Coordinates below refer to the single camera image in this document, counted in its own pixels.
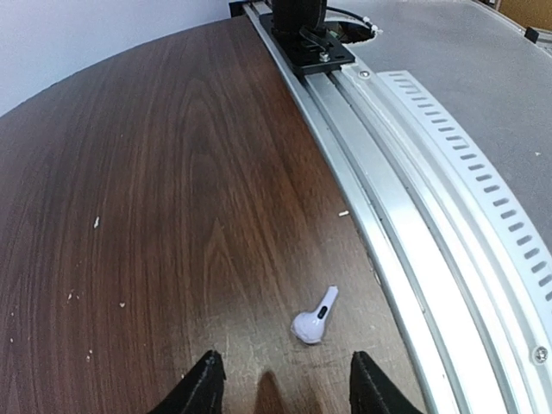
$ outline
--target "white earbud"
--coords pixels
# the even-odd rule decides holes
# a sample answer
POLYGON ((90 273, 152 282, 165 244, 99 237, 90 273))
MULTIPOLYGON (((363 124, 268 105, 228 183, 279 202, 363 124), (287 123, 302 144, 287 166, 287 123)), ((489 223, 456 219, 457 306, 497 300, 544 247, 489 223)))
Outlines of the white earbud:
POLYGON ((314 345, 322 340, 326 319, 337 298, 337 286, 330 286, 314 312, 299 313, 292 323, 292 332, 304 343, 314 345))

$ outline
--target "slotted metal plate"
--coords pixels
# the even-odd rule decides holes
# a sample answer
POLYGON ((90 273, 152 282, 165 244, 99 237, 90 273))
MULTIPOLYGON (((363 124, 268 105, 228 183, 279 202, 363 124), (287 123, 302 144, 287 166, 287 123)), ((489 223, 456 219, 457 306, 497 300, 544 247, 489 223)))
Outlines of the slotted metal plate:
POLYGON ((552 256, 521 204, 466 131, 414 77, 407 71, 378 76, 422 124, 476 196, 552 339, 552 256))

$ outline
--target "wooden table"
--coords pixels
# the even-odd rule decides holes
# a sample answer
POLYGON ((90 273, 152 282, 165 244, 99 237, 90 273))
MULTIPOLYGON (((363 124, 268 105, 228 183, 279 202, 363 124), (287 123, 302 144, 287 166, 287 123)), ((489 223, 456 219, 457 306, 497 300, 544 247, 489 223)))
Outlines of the wooden table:
POLYGON ((0 412, 146 412, 210 348, 227 413, 346 413, 361 349, 423 404, 245 17, 119 54, 0 118, 0 195, 0 412), (306 347, 291 320, 333 283, 325 342, 306 347))

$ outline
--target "bolt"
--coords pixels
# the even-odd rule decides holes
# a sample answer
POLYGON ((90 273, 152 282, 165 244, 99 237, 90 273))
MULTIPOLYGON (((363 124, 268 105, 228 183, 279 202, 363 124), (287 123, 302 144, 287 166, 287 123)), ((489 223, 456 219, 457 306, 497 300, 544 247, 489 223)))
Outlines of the bolt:
POLYGON ((318 55, 321 62, 326 63, 329 62, 329 53, 328 52, 320 52, 318 55))
POLYGON ((543 364, 549 358, 549 351, 545 347, 538 347, 533 356, 537 364, 543 364))

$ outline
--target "black bracket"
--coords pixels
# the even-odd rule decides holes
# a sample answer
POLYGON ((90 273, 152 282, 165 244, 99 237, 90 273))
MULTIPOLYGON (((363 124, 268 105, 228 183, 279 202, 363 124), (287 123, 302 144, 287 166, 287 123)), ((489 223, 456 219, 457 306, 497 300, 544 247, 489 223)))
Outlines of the black bracket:
POLYGON ((525 38, 529 39, 533 43, 536 43, 536 41, 538 41, 538 35, 539 35, 538 31, 536 31, 533 28, 527 28, 525 30, 525 38))
POLYGON ((313 43, 297 35, 292 38, 273 34, 273 14, 259 16, 260 24, 278 47, 293 73, 298 76, 331 72, 342 65, 354 63, 354 56, 334 36, 325 31, 323 40, 329 45, 326 53, 313 43))
POLYGON ((221 414, 225 380, 222 356, 208 351, 149 414, 221 414))
POLYGON ((351 360, 349 402, 352 414, 422 414, 364 351, 351 360))
POLYGON ((245 10, 243 9, 243 5, 249 3, 249 1, 238 1, 238 2, 231 2, 228 4, 230 7, 230 17, 238 17, 245 15, 245 10))

